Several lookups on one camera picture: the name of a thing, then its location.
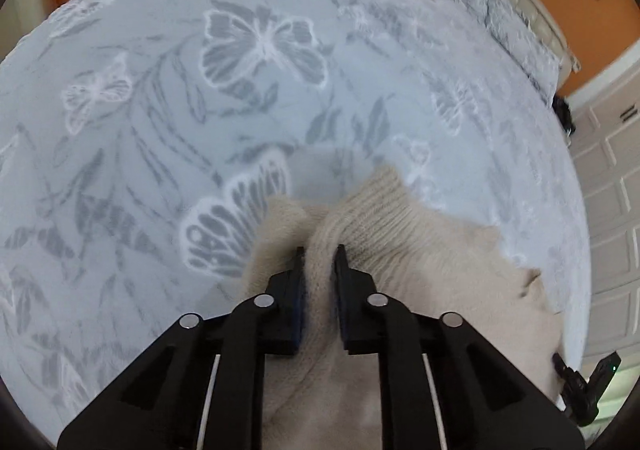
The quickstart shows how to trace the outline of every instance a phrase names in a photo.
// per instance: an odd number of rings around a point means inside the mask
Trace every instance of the beige knit sweater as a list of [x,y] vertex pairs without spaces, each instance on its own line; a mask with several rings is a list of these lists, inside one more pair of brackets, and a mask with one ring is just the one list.
[[459,312],[555,399],[551,356],[561,316],[546,308],[539,273],[502,258],[498,240],[495,227],[425,209],[389,167],[332,209],[273,197],[244,271],[244,295],[264,292],[304,245],[308,316],[299,354],[266,363],[264,449],[381,447],[377,358],[347,356],[338,334],[330,273],[340,243],[350,266],[370,273],[380,292],[424,315]]

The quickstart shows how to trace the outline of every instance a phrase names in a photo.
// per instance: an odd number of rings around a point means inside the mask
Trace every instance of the butterfly pattern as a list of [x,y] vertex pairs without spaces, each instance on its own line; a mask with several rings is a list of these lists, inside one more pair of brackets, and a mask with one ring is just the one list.
[[49,38],[61,38],[82,30],[87,25],[86,20],[114,2],[115,0],[72,0],[59,7],[47,19],[53,26]]
[[66,130],[77,135],[89,121],[96,105],[113,110],[114,105],[131,97],[132,90],[133,82],[127,74],[127,53],[121,52],[110,65],[89,75],[86,84],[72,84],[62,92]]
[[191,208],[180,226],[182,261],[217,281],[240,278],[268,197],[290,191],[284,155],[276,149],[264,153],[227,183],[222,197],[203,197]]
[[271,195],[395,165],[539,267],[580,366],[584,203],[553,113],[452,0],[71,0],[0,64],[0,375],[50,440],[238,298]]
[[204,15],[207,45],[200,68],[211,86],[229,86],[251,77],[268,62],[304,83],[318,88],[326,85],[326,60],[318,51],[311,20],[279,17],[261,6],[255,12],[242,9],[249,20],[232,10],[212,9]]

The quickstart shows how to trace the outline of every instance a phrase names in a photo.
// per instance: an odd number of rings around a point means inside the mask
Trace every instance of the white door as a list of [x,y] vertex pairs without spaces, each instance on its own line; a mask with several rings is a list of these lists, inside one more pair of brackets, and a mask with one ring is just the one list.
[[640,351],[640,73],[574,121],[570,151],[591,237],[589,366],[614,350]]

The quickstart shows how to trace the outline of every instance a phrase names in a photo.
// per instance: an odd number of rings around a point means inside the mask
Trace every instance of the white cable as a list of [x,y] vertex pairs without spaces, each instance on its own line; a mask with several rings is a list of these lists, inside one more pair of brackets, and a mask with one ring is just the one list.
[[438,435],[440,436],[440,450],[447,450],[447,438],[444,433],[444,423],[442,422],[442,413],[440,411],[440,401],[438,401],[438,393],[436,392],[436,384],[433,381],[433,373],[429,364],[429,358],[426,354],[422,355],[424,368],[427,370],[427,380],[429,380],[429,388],[431,388],[431,401],[433,401],[433,410],[436,414],[436,424],[438,425]]
[[204,407],[202,409],[202,418],[200,418],[200,431],[198,432],[198,443],[196,450],[202,450],[204,446],[204,434],[207,429],[207,419],[209,419],[209,408],[211,407],[211,396],[213,395],[213,384],[216,382],[216,374],[218,373],[218,364],[220,363],[220,355],[216,354],[211,369],[211,377],[209,378],[209,386],[207,386],[207,395],[204,399]]

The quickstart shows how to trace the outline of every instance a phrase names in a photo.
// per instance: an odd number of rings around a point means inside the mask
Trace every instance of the leaf print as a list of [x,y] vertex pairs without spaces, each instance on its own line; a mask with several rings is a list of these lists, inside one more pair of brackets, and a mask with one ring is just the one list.
[[62,239],[59,230],[54,226],[38,232],[38,243],[56,258],[74,258],[76,255]]
[[19,140],[20,135],[15,134],[9,143],[0,149],[0,178],[7,175],[11,169],[14,163],[15,152],[18,149]]
[[473,108],[476,105],[471,87],[463,81],[454,83],[453,96],[458,102],[458,106],[462,109]]
[[476,127],[478,133],[484,138],[485,143],[492,148],[493,138],[491,129],[489,128],[488,123],[482,118],[478,110],[478,105],[475,100],[470,99],[465,102],[465,106],[463,107],[465,111],[466,118]]
[[169,168],[149,149],[146,142],[138,134],[138,131],[132,127],[131,133],[133,134],[137,150],[142,160],[158,184],[167,210],[169,210],[172,215],[179,213],[182,210],[182,196],[180,195],[178,182],[175,180]]
[[3,263],[0,262],[0,309],[14,314],[14,288],[11,283],[11,277]]
[[87,84],[72,84],[62,92],[69,134],[77,135],[84,128],[97,103],[123,103],[131,97],[133,83],[126,60],[127,53],[121,52],[104,70],[91,74]]
[[190,165],[196,166],[199,170],[208,173],[211,169],[211,161],[199,152],[196,147],[189,143],[181,136],[174,126],[170,125],[154,108],[149,108],[146,115],[151,122],[154,131],[160,142],[166,146],[171,152],[181,159],[187,161]]
[[306,144],[311,145],[318,141],[334,140],[337,119],[341,112],[342,109],[340,108],[331,112],[324,110],[315,116],[306,131]]
[[203,197],[180,225],[182,261],[216,280],[238,279],[249,258],[267,198],[290,192],[284,155],[265,152],[249,171],[225,185],[222,197]]
[[390,128],[385,102],[380,97],[374,103],[373,109],[369,114],[369,125],[364,138],[363,148],[368,155],[371,155],[373,150],[386,139]]
[[527,145],[527,162],[529,163],[529,170],[537,186],[542,184],[542,172],[536,159],[539,157],[539,154],[537,152],[533,152],[533,150]]
[[264,93],[262,98],[262,108],[265,110],[269,110],[273,105],[278,102],[278,88],[279,85],[276,81],[270,84],[267,91]]
[[104,162],[104,150],[99,148],[95,156],[78,172],[78,191],[84,192],[95,181]]
[[72,27],[69,27],[60,32],[51,33],[51,38],[67,38],[68,36],[78,35],[82,31],[89,29],[89,27],[93,27],[100,21],[99,18],[94,18],[92,20],[87,20],[85,22],[80,22]]
[[59,351],[60,350],[60,338],[58,334],[51,335],[48,333],[36,333],[31,335],[31,340],[37,343],[41,348],[47,351]]
[[184,68],[184,65],[182,65],[178,56],[174,56],[173,66],[175,73],[182,80],[182,83],[184,83],[189,113],[198,123],[204,123],[207,120],[207,104],[204,101],[202,91],[199,87],[190,83],[187,70]]
[[404,22],[400,19],[402,10],[399,7],[392,4],[370,3],[364,7],[364,11],[387,35],[392,36],[398,42],[401,41]]
[[59,355],[60,392],[68,409],[77,415],[89,403],[93,394],[90,395],[87,392],[84,381],[71,362],[63,354],[59,353]]
[[[298,79],[324,87],[326,60],[317,50],[310,20],[279,19],[263,7],[255,13],[231,8],[234,12],[213,9],[205,13],[207,43],[202,49],[200,68],[211,86],[237,83],[255,74],[261,63],[274,62],[279,68],[291,70]],[[251,20],[239,16],[240,12],[249,12]]]
[[62,136],[53,149],[52,163],[55,168],[62,166],[70,155],[69,137]]
[[507,143],[513,160],[517,162],[522,153],[522,141],[520,141],[516,135],[513,121],[507,120],[500,123],[498,126],[498,134],[500,134],[505,143]]
[[136,294],[136,285],[133,283],[133,281],[129,278],[126,278],[123,280],[122,283],[124,290],[127,292],[127,294],[133,298]]
[[114,2],[115,0],[79,0],[69,2],[62,6],[59,12],[56,11],[49,18],[49,22],[57,24],[55,29],[49,34],[49,37],[62,38],[63,36],[77,35],[100,21],[100,19],[85,21],[89,16],[110,6]]
[[443,83],[440,83],[438,88],[440,89],[438,92],[431,93],[431,102],[447,132],[449,132],[450,135],[457,136],[462,127],[460,102]]
[[242,78],[241,80],[236,81],[229,85],[228,87],[220,90],[223,94],[228,94],[229,96],[235,97],[240,101],[244,101],[248,106],[256,108],[260,105],[260,94],[253,82],[249,80],[245,80]]
[[18,296],[15,306],[16,332],[21,335],[28,329],[31,323],[31,296],[28,292],[22,292]]
[[447,50],[449,47],[441,40],[436,38],[436,36],[431,33],[431,30],[424,26],[424,22],[420,23],[410,23],[412,28],[414,29],[414,36],[420,42],[422,46],[428,49],[444,49]]
[[100,289],[100,307],[102,307],[102,303],[104,302],[104,299],[107,297],[107,295],[110,295],[113,297],[113,288],[116,285],[116,276],[115,274],[112,274],[106,281],[104,284],[102,284],[102,288]]
[[20,249],[35,234],[35,230],[30,227],[18,227],[13,234],[4,241],[4,247],[7,249]]
[[16,331],[25,333],[31,324],[31,305],[49,307],[44,293],[36,283],[31,272],[24,266],[17,265],[9,273],[15,300]]
[[319,113],[315,118],[311,120],[308,130],[306,131],[306,144],[310,145],[320,139],[322,133],[322,127],[326,121],[326,111]]
[[351,118],[351,130],[353,130],[353,136],[356,142],[362,143],[364,139],[364,125],[356,115]]
[[57,389],[60,385],[60,355],[57,352],[43,359],[41,380],[47,388]]
[[108,199],[79,194],[75,220],[78,233],[83,237],[106,233],[129,249],[161,259],[159,248],[140,230],[133,215]]
[[329,119],[326,121],[326,127],[324,128],[324,135],[322,136],[322,141],[334,141],[335,140],[335,129],[338,123],[338,117],[342,113],[342,109],[338,108],[334,110],[331,114],[329,114]]
[[507,224],[513,214],[513,195],[511,194],[511,174],[505,169],[495,154],[487,171],[487,180],[495,200],[495,211],[501,224]]

